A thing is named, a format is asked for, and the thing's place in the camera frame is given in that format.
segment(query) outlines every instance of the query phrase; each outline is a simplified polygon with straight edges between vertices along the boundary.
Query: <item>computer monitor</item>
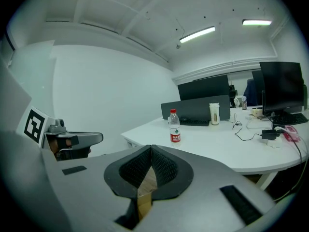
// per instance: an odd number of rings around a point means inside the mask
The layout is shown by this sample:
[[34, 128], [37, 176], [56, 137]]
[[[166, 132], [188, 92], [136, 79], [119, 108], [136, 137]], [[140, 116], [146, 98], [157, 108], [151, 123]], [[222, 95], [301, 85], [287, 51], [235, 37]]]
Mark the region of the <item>computer monitor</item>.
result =
[[227, 75], [209, 77], [178, 85], [180, 100], [229, 95]]
[[265, 90], [262, 71], [254, 71], [252, 72], [252, 76], [254, 79], [257, 105], [262, 105], [262, 91]]
[[304, 80], [299, 63], [260, 62], [260, 66], [265, 86], [265, 114], [303, 105]]

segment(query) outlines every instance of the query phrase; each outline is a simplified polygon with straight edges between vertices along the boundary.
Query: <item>power adapter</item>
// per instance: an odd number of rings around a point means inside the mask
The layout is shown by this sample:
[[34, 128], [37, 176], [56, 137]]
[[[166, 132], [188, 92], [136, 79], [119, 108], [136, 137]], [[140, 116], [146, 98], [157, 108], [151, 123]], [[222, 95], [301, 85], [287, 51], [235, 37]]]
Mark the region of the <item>power adapter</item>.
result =
[[276, 130], [262, 130], [262, 139], [275, 140], [279, 135]]

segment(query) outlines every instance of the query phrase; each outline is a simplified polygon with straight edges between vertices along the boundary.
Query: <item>pink object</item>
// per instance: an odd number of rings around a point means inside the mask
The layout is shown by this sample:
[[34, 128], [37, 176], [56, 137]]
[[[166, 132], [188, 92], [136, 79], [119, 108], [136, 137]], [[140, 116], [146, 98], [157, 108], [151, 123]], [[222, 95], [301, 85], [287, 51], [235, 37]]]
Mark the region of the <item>pink object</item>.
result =
[[288, 141], [288, 142], [292, 142], [293, 140], [295, 141], [295, 142], [299, 142], [300, 141], [300, 137], [297, 135], [297, 134], [295, 134], [294, 132], [296, 132], [296, 133], [298, 133], [297, 132], [297, 130], [293, 127], [293, 126], [285, 126], [285, 128], [288, 130], [288, 131], [290, 131], [291, 133], [290, 133], [290, 135], [291, 135], [291, 137], [287, 134], [287, 133], [284, 133], [283, 135], [284, 135], [284, 137], [286, 138], [286, 140]]

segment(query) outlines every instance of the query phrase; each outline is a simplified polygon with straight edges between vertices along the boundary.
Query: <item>fluorescent ceiling light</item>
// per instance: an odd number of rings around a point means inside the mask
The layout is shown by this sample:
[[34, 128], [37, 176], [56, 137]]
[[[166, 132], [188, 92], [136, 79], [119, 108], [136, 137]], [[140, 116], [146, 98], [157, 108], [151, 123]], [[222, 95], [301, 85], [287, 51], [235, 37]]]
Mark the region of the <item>fluorescent ceiling light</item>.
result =
[[271, 24], [271, 21], [266, 21], [266, 20], [243, 20], [242, 21], [243, 25], [264, 25], [268, 26]]
[[191, 39], [194, 39], [194, 38], [196, 38], [198, 36], [204, 35], [206, 33], [214, 32], [215, 30], [216, 30], [215, 27], [210, 27], [210, 28], [202, 29], [202, 30], [197, 31], [195, 33], [191, 33], [191, 34], [189, 34], [189, 35], [187, 35], [187, 36], [185, 36], [185, 37], [183, 37], [183, 38], [181, 38], [179, 40], [180, 40], [181, 43], [185, 43], [185, 42], [187, 42], [187, 41], [189, 41]]

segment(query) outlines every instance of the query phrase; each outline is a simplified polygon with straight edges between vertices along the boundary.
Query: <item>keyboard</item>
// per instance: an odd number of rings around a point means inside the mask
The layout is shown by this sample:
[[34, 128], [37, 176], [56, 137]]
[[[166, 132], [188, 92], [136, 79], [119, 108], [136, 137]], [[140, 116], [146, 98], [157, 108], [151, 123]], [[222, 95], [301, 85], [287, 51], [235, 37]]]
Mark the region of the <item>keyboard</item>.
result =
[[186, 120], [180, 121], [181, 126], [208, 126], [209, 120]]
[[285, 114], [271, 118], [275, 125], [297, 125], [308, 122], [308, 119], [303, 114]]

